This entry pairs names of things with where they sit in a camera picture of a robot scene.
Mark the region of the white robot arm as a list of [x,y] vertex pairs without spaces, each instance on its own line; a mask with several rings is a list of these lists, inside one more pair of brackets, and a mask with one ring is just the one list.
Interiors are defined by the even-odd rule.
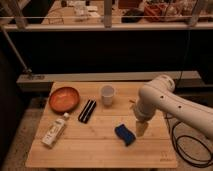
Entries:
[[175,82],[168,75],[146,82],[138,90],[133,107],[135,117],[140,122],[149,121],[156,110],[161,110],[213,140],[213,108],[181,98],[173,93],[174,89]]

